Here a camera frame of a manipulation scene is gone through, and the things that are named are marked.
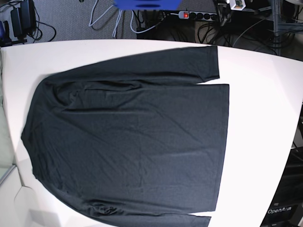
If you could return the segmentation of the dark navy long-sleeve shirt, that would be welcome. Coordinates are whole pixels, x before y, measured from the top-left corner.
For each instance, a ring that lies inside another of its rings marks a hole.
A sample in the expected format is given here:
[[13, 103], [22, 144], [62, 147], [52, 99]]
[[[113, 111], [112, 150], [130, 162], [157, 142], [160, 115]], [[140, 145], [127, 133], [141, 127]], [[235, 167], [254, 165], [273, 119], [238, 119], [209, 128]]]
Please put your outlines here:
[[21, 134], [35, 178], [117, 227], [206, 227], [218, 200], [229, 85], [215, 46], [131, 55], [43, 79]]

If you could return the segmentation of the black box left background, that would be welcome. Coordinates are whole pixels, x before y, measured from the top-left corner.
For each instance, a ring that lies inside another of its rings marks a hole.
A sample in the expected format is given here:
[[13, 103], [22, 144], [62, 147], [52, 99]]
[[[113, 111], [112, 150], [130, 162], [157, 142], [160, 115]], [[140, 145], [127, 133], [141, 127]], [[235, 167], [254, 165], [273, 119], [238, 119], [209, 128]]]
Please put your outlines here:
[[36, 28], [36, 13], [32, 0], [23, 0], [10, 12], [14, 36], [18, 39], [32, 34]]

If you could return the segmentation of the black OpenArm case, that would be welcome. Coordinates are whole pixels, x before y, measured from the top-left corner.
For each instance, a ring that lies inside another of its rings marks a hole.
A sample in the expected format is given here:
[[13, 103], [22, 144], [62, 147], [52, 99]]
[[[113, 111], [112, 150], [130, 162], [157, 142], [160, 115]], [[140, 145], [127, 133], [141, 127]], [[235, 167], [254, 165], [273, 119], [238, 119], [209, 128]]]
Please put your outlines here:
[[303, 148], [290, 151], [262, 227], [298, 227], [303, 217]]

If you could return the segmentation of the white power strip red switch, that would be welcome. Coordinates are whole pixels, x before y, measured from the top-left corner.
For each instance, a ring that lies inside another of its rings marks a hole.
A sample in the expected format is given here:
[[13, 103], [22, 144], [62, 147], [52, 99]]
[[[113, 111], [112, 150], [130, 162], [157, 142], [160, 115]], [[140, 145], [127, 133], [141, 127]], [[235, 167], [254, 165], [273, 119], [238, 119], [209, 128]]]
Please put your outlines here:
[[180, 11], [177, 15], [180, 19], [190, 19], [195, 21], [215, 22], [218, 18], [216, 13], [197, 11]]

